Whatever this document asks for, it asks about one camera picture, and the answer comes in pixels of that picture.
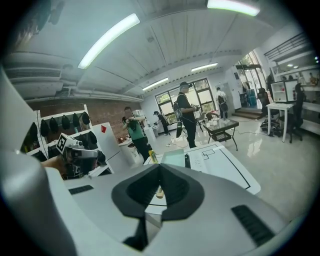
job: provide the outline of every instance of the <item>white panel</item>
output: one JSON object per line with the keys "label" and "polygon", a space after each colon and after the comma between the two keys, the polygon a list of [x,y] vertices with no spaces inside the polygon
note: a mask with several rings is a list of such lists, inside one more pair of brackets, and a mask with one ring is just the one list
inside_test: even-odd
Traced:
{"label": "white panel", "polygon": [[[106,127],[105,133],[102,132],[101,126]],[[120,151],[120,147],[116,141],[116,137],[112,131],[109,122],[100,123],[92,126],[93,133],[96,136],[102,152],[105,155],[105,159],[108,160]]]}

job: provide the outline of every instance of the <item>black rubber pad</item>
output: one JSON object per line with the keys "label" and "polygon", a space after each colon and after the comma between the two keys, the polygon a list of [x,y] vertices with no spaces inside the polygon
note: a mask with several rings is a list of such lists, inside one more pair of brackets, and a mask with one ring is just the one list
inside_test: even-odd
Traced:
{"label": "black rubber pad", "polygon": [[85,185],[85,186],[79,186],[79,187],[71,188],[71,189],[69,189],[69,192],[70,192],[71,195],[75,195],[75,194],[78,194],[78,193],[81,193],[81,192],[85,192],[85,191],[88,191],[88,190],[93,190],[93,189],[94,189],[93,186]]}

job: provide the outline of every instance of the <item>ceiling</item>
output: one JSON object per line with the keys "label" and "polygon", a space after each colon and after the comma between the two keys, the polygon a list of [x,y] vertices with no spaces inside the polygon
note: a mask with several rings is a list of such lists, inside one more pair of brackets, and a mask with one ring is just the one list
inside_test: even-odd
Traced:
{"label": "ceiling", "polygon": [[[52,7],[58,2],[51,1]],[[132,97],[165,77],[190,76],[194,67],[218,62],[216,70],[224,71],[289,22],[269,0],[242,1],[260,7],[256,17],[207,9],[207,0],[64,2],[58,23],[47,22],[5,59],[5,68],[56,68],[77,89]],[[109,44],[88,69],[77,68],[91,46],[132,13],[140,23]]]}

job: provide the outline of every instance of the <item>floor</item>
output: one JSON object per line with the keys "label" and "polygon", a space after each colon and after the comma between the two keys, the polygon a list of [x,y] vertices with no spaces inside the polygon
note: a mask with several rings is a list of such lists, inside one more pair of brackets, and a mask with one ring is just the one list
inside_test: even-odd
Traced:
{"label": "floor", "polygon": [[[238,151],[232,140],[222,144],[258,181],[261,191],[256,195],[275,207],[288,221],[306,213],[319,187],[320,137],[304,132],[303,141],[293,137],[290,144],[287,135],[283,143],[282,137],[259,134],[264,120],[253,121],[237,116],[231,119],[239,122],[234,134]],[[176,131],[170,133],[171,136],[157,137],[152,146],[157,154],[189,148],[186,137],[176,139]],[[208,133],[197,126],[195,144],[207,144],[208,139]]]}

